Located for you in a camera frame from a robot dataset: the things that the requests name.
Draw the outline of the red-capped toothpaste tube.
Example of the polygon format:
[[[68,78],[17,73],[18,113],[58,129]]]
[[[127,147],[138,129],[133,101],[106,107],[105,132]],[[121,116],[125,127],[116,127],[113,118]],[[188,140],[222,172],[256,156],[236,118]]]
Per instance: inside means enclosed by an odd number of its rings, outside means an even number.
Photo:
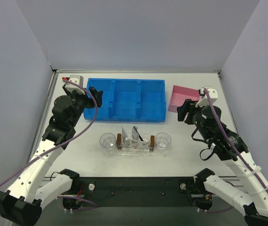
[[[138,134],[136,133],[136,131],[133,128],[132,128],[131,136],[132,136],[132,139],[139,140]]]

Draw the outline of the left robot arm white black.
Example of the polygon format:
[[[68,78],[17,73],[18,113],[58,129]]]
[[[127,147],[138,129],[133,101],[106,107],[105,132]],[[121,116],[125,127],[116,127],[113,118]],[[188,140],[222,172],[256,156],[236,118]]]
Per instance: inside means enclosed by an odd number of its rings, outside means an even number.
[[[40,184],[57,157],[68,143],[78,137],[75,126],[84,109],[102,106],[103,91],[65,89],[65,95],[54,102],[41,145],[50,145],[50,151],[38,149],[17,180],[5,191],[0,191],[0,216],[20,226],[33,226],[42,210],[64,192],[76,193],[80,188],[79,173],[70,169],[59,172],[58,177],[41,187]]]

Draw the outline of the clear holder with brown ends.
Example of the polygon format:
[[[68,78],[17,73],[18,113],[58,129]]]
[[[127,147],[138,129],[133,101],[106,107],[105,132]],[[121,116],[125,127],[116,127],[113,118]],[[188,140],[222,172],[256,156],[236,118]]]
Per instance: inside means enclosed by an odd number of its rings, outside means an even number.
[[[148,142],[147,145],[143,145],[136,142],[131,142],[129,147],[124,146],[123,140],[122,140],[122,134],[117,134],[117,140],[116,145],[117,149],[125,152],[153,152],[155,148],[155,136],[151,135],[150,137],[146,138],[144,140],[145,142]]]

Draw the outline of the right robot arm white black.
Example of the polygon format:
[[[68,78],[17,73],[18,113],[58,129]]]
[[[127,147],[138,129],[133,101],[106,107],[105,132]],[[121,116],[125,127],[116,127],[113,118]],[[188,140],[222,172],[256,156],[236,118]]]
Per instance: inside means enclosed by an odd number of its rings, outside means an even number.
[[[268,226],[268,182],[256,165],[242,138],[221,122],[221,109],[214,106],[199,107],[196,101],[186,99],[177,108],[178,121],[195,125],[212,154],[228,166],[244,191],[232,187],[205,168],[194,176],[199,191],[219,196],[244,217],[249,226]]]

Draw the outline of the black toothbrush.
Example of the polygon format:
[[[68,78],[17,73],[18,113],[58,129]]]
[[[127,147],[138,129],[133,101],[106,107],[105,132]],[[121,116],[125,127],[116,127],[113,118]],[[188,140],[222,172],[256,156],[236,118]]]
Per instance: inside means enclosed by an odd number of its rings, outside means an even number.
[[[133,129],[136,131],[136,133],[138,134],[138,137],[141,141],[143,141],[143,138],[141,137],[141,135],[138,132],[138,128],[136,126],[133,126]]]

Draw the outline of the clear plastic cup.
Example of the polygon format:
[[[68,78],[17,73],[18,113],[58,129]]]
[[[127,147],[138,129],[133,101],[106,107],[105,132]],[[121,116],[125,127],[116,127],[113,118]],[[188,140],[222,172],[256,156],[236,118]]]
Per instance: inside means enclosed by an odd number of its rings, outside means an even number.
[[[114,149],[116,148],[116,137],[112,133],[105,133],[100,137],[100,145],[105,149]]]
[[[167,149],[172,143],[171,137],[167,133],[158,133],[155,136],[155,145],[160,150]]]

